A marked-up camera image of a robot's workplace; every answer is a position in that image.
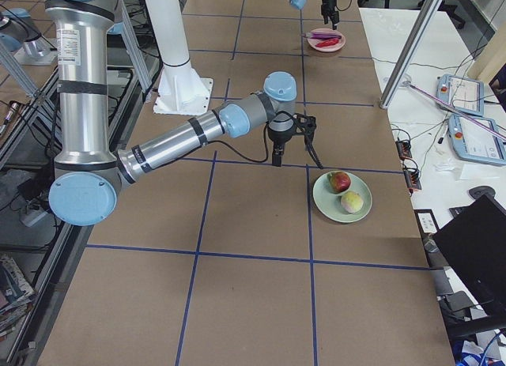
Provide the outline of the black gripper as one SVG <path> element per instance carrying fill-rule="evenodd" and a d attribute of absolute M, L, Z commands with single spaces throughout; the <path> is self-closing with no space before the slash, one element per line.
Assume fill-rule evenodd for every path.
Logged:
<path fill-rule="evenodd" d="M 293 136 L 293 128 L 288 130 L 274 130 L 270 126 L 267 128 L 269 139 L 273 142 L 271 164 L 276 167 L 281 167 L 282 157 L 285 152 L 285 143 L 288 142 Z"/>
<path fill-rule="evenodd" d="M 321 14 L 324 24 L 327 25 L 330 20 L 332 22 L 332 29 L 336 30 L 339 23 L 339 12 L 337 11 L 337 0 L 322 0 Z"/>

